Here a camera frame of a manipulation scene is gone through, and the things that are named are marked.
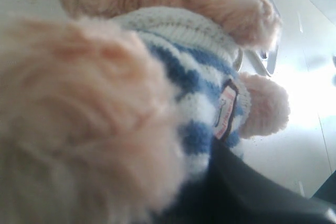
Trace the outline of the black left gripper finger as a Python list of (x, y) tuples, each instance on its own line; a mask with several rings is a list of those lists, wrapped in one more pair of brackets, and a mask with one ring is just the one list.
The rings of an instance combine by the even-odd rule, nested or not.
[(335, 223), (335, 205), (274, 183), (214, 141), (205, 177), (153, 223)]

